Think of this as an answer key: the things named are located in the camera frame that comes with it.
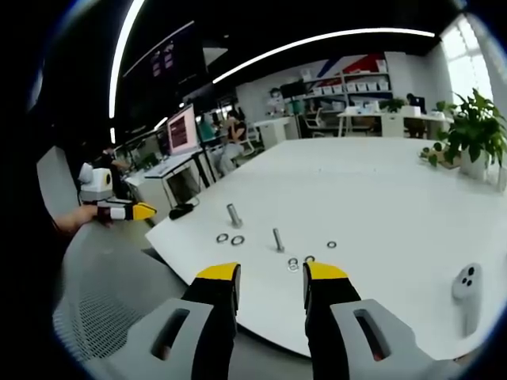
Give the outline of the person's left hand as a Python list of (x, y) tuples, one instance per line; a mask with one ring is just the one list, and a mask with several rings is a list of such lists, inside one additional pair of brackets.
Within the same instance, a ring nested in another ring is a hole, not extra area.
[(75, 235), (78, 230), (87, 223), (98, 221), (103, 226), (110, 227), (112, 220), (106, 218), (109, 215), (104, 207), (85, 204), (75, 208), (73, 211), (60, 215), (53, 220), (55, 228), (67, 236)]

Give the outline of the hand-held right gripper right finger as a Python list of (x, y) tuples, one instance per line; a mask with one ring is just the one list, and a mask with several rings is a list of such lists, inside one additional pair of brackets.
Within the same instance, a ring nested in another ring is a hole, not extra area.
[(330, 264), (303, 266), (305, 333), (315, 379), (457, 379), (460, 366), (435, 360), (413, 330), (374, 299), (362, 299)]

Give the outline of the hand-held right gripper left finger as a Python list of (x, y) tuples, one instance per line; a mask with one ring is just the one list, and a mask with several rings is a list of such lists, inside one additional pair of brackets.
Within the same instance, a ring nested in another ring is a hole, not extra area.
[(181, 298), (169, 298), (127, 331), (125, 344), (86, 365), (93, 379), (226, 379), (239, 302), (241, 266), (199, 272)]

